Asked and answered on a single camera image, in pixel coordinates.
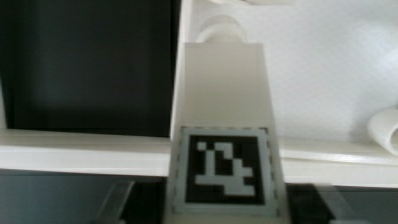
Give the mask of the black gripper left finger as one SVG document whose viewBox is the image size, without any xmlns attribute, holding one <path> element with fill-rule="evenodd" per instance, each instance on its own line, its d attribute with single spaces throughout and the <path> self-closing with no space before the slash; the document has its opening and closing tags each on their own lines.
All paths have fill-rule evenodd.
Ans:
<svg viewBox="0 0 398 224">
<path fill-rule="evenodd" d="M 123 181 L 113 185 L 93 224 L 162 224 L 166 182 Z"/>
</svg>

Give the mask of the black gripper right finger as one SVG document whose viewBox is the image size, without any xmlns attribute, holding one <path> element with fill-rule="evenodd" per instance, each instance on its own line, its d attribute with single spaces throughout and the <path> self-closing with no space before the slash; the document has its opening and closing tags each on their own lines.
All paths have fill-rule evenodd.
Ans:
<svg viewBox="0 0 398 224">
<path fill-rule="evenodd" d="M 368 224 L 333 185 L 290 183 L 287 190 L 292 224 Z"/>
</svg>

